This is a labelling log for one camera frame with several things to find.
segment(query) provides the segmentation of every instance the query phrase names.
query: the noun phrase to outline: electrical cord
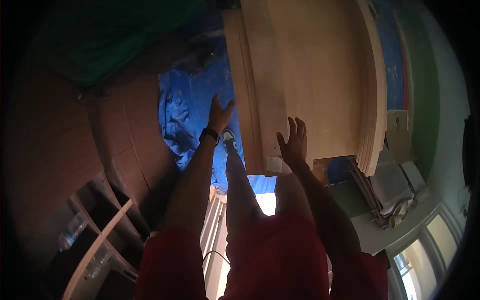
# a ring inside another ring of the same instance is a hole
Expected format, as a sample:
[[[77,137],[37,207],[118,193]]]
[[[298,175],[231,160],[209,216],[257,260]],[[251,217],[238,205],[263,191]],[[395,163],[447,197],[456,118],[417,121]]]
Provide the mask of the electrical cord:
[[[208,255],[209,255],[210,253],[212,253],[212,252],[215,252],[216,254],[220,255],[220,256],[227,262],[227,264],[230,264],[230,262],[229,262],[220,252],[217,252],[217,251],[215,251],[215,250],[211,250],[211,251],[207,252],[207,254],[205,254],[204,261],[203,261],[202,263],[205,262],[205,260],[207,259]]]

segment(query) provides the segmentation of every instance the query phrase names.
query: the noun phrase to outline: left hand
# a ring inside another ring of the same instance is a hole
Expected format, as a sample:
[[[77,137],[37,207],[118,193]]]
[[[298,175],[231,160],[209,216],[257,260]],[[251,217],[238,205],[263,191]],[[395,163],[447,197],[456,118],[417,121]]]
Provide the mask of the left hand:
[[[220,106],[218,98],[219,94],[216,94],[212,99],[212,106],[210,107],[210,117],[208,118],[207,128],[215,130],[218,135],[222,133],[225,127],[232,118],[233,109],[235,107],[235,101],[231,100],[226,109]]]

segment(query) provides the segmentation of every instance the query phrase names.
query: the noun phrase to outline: black wristwatch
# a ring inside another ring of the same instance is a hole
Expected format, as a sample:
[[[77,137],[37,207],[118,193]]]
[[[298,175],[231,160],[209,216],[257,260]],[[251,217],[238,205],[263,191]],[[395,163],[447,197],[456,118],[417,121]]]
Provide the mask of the black wristwatch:
[[[214,139],[216,139],[216,145],[215,147],[218,146],[218,143],[220,142],[220,137],[218,136],[218,133],[216,133],[215,130],[213,129],[210,129],[210,128],[205,128],[203,131],[202,131],[202,134],[200,134],[200,138],[198,139],[199,142],[202,142],[202,139],[204,138],[204,136],[206,135],[210,135],[211,137],[213,137]]]

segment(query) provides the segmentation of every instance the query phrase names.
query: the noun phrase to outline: blue tarp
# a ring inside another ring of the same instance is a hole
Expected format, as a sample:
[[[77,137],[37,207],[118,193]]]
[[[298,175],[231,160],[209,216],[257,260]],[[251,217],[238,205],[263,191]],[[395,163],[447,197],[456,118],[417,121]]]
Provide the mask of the blue tarp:
[[[220,29],[223,27],[219,15],[213,20],[219,23]],[[211,23],[209,30],[217,30]],[[165,142],[181,171],[188,166],[199,145],[198,138],[207,126],[213,96],[220,94],[220,104],[224,108],[235,97],[225,38],[217,37],[213,41],[216,58],[200,75],[170,70],[160,79],[158,118]],[[236,109],[229,127],[235,134],[240,157],[245,163]],[[220,143],[215,148],[212,185],[225,192],[228,189],[226,163],[227,153]],[[274,192],[276,177],[249,176],[249,180],[255,194]]]

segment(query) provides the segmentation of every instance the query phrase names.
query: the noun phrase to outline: window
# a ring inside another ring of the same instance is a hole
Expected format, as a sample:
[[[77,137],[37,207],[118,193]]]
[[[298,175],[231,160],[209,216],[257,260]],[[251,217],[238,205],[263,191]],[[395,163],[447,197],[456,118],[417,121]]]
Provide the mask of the window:
[[[402,276],[403,285],[409,300],[428,299],[435,290],[437,281],[425,249],[416,240],[408,248],[394,257]]]
[[[456,253],[456,243],[451,231],[440,215],[437,215],[430,224],[427,225],[427,229],[440,250],[445,266],[448,267]]]

